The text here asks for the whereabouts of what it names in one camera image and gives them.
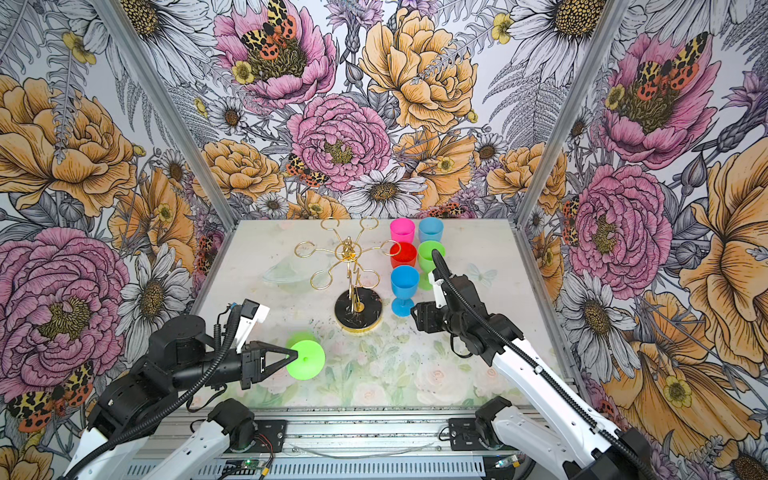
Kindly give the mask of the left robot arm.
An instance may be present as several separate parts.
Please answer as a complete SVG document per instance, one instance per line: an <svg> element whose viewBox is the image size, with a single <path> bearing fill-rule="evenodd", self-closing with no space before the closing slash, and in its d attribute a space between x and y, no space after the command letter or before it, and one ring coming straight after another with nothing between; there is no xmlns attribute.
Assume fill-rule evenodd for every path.
<svg viewBox="0 0 768 480"><path fill-rule="evenodd" d="M248 389L295 361L295 350L246 340L267 312L260 304L236 305L212 335L196 315L166 322L150 336L147 354L99 396L65 478L121 478L162 420L202 387L237 382Z"/></svg>

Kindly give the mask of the green wine glass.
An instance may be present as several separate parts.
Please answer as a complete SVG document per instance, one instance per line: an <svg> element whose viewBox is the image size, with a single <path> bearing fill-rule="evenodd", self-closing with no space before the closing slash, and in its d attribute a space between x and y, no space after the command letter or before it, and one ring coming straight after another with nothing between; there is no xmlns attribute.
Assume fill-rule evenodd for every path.
<svg viewBox="0 0 768 480"><path fill-rule="evenodd" d="M418 264L421 269L419 288L422 290L432 289L429 275L435 269L435 263L432 258L434 251L438 251L442 256L446 253L444 245L434 240L422 242L417 249Z"/></svg>
<svg viewBox="0 0 768 480"><path fill-rule="evenodd" d="M288 374L293 379L311 380L324 369L325 351L311 332L297 332L287 341L287 348L297 352L297 358L286 366Z"/></svg>

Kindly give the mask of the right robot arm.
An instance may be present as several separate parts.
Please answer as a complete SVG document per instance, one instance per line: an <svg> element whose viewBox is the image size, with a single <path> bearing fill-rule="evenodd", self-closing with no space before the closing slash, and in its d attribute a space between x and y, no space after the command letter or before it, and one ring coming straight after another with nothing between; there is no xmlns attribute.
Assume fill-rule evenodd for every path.
<svg viewBox="0 0 768 480"><path fill-rule="evenodd" d="M491 314L465 275L434 271L433 300L411 310L418 330L446 332L528 399L526 417L496 397L476 412L483 443L514 447L557 479L652 479L651 448L635 429L622 431L563 381L505 315Z"/></svg>

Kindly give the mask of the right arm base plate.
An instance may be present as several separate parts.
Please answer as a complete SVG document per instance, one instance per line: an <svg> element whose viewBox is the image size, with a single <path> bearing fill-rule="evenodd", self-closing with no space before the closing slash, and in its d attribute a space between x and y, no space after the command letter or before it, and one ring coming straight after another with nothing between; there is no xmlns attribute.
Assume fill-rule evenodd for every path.
<svg viewBox="0 0 768 480"><path fill-rule="evenodd" d="M491 451L499 448L478 426L476 418L449 418L447 441L452 451Z"/></svg>

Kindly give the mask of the red wine glass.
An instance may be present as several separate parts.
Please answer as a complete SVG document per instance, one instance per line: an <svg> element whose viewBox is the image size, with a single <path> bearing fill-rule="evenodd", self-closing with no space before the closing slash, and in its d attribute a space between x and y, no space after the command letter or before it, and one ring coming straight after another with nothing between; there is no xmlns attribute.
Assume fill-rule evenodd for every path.
<svg viewBox="0 0 768 480"><path fill-rule="evenodd" d="M395 242L389 250L390 264L393 269L400 266L414 267L418 258L417 248L408 242Z"/></svg>

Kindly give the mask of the pink wine glass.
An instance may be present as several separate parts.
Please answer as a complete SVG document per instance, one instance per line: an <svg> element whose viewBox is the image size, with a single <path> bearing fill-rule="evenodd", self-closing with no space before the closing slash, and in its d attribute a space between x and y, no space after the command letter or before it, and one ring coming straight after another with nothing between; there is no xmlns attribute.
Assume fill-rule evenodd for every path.
<svg viewBox="0 0 768 480"><path fill-rule="evenodd" d="M415 236L416 225L408 218L392 220L389 225L391 239L400 243L412 243Z"/></svg>

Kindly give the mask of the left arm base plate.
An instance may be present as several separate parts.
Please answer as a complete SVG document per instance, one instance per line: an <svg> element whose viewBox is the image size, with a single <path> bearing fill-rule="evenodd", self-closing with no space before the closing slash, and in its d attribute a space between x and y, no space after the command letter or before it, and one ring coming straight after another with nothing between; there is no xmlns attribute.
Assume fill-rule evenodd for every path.
<svg viewBox="0 0 768 480"><path fill-rule="evenodd" d="M251 420L230 434L228 453L281 453L286 439L285 420Z"/></svg>

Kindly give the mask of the light blue wine glass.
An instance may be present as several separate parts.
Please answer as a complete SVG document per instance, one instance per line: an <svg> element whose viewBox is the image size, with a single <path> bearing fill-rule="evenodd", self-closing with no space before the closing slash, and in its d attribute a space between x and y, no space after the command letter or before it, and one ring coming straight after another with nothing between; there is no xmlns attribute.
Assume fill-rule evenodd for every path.
<svg viewBox="0 0 768 480"><path fill-rule="evenodd" d="M444 233L444 223L441 219L427 217L421 219L418 223L418 236L420 242L442 241Z"/></svg>

